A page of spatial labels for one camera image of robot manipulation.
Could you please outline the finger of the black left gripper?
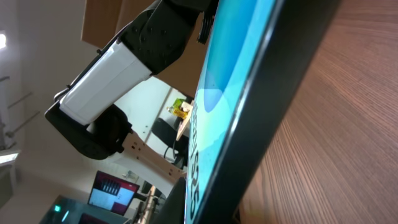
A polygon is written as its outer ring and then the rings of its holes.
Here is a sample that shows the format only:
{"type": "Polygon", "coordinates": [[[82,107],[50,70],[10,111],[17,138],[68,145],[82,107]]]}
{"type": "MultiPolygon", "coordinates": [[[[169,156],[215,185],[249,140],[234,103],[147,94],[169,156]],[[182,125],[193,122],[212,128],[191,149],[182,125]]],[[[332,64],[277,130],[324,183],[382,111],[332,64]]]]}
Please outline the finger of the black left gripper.
{"type": "Polygon", "coordinates": [[[201,22],[201,28],[199,35],[197,37],[197,42],[201,44],[206,44],[208,37],[210,35],[211,27],[213,25],[213,15],[211,14],[204,14],[202,22],[201,22]]]}

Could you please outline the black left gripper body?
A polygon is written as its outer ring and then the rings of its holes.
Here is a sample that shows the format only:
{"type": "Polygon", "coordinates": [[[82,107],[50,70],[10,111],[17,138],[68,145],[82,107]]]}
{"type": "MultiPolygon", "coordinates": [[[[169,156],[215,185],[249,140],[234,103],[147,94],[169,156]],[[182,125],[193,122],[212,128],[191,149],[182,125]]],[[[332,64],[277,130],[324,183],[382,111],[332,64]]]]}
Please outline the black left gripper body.
{"type": "Polygon", "coordinates": [[[160,0],[142,11],[119,40],[153,73],[158,74],[181,57],[199,14],[213,18],[218,0],[160,0]]]}

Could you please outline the Galaxy smartphone with cyan screen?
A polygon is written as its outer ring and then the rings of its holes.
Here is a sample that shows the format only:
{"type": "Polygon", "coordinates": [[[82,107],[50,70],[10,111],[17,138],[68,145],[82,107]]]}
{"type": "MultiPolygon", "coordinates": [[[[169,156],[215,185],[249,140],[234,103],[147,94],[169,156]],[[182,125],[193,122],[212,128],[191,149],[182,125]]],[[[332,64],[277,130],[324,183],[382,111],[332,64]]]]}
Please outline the Galaxy smartphone with cyan screen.
{"type": "Polygon", "coordinates": [[[339,6],[220,1],[195,95],[186,223],[228,223],[339,6]]]}

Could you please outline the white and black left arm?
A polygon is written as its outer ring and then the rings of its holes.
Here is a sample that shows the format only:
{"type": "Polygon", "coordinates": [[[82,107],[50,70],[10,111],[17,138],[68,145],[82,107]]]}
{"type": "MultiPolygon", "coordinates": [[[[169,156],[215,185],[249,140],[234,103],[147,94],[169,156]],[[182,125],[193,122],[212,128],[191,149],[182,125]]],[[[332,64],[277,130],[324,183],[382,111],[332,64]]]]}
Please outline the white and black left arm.
{"type": "Polygon", "coordinates": [[[144,144],[116,101],[181,57],[200,14],[198,41],[204,44],[217,6],[217,1],[153,2],[56,95],[46,119],[80,154],[95,160],[114,157],[167,191],[182,171],[144,144]]]}

